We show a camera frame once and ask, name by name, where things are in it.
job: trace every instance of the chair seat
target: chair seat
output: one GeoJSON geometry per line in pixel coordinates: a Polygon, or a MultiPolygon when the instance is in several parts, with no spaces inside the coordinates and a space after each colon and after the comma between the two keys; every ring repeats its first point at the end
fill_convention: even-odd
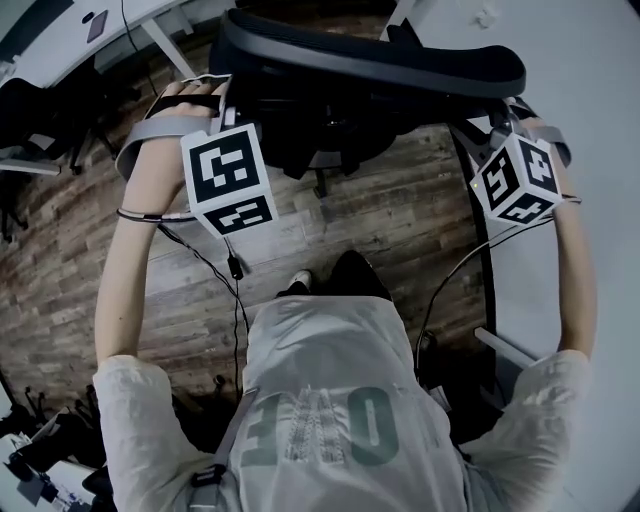
{"type": "Polygon", "coordinates": [[[211,68],[218,73],[246,73],[252,67],[264,73],[269,72],[269,65],[277,68],[279,63],[283,69],[271,71],[306,68],[424,91],[495,99],[521,94],[526,80],[522,61],[502,46],[472,50],[410,47],[303,30],[239,9],[224,15],[219,43],[211,58],[211,68]]]}

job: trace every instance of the black pants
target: black pants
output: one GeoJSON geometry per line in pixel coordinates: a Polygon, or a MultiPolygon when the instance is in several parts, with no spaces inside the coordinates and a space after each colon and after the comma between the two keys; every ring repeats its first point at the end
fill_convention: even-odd
{"type": "MultiPolygon", "coordinates": [[[[314,292],[316,292],[314,295],[359,295],[391,300],[389,290],[382,284],[367,260],[356,251],[347,251],[340,256],[331,271],[329,280],[314,292]]],[[[277,296],[310,294],[311,292],[304,284],[295,282],[288,290],[278,293],[277,296]]]]}

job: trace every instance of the smartphone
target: smartphone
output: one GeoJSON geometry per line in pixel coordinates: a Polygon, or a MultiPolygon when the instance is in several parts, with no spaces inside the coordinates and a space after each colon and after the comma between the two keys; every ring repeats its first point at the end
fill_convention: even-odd
{"type": "Polygon", "coordinates": [[[109,14],[109,11],[102,11],[95,18],[93,18],[93,20],[91,20],[87,43],[90,43],[91,41],[102,35],[102,32],[104,32],[104,24],[107,21],[107,14],[109,14]]]}

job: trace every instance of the person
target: person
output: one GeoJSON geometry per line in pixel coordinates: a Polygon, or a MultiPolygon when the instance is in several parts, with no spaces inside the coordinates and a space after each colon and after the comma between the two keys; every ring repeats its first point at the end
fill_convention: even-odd
{"type": "MultiPolygon", "coordinates": [[[[172,84],[164,94],[213,92],[172,84]]],[[[157,115],[214,114],[185,102],[157,115]]],[[[562,190],[571,194],[554,156],[562,190]]],[[[177,139],[145,142],[123,209],[166,212],[182,174],[177,139]]],[[[167,374],[137,358],[155,226],[119,219],[98,295],[94,377],[118,510],[547,510],[562,481],[595,337],[595,280],[578,210],[565,203],[553,213],[558,352],[522,372],[495,427],[460,447],[465,457],[449,439],[445,412],[415,381],[386,289],[350,253],[334,270],[335,295],[309,295],[302,273],[258,312],[233,444],[222,453],[219,484],[204,487],[197,477],[207,475],[213,456],[182,433],[167,374]],[[358,281],[369,283],[353,285],[359,296],[349,292],[358,281]]]]}

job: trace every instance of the white shoe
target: white shoe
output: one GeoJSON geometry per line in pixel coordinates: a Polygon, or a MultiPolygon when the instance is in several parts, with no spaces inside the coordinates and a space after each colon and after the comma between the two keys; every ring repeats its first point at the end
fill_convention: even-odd
{"type": "Polygon", "coordinates": [[[309,270],[298,270],[291,278],[291,281],[289,281],[289,286],[287,288],[293,286],[293,283],[302,283],[307,290],[310,290],[312,281],[313,277],[309,270]]]}

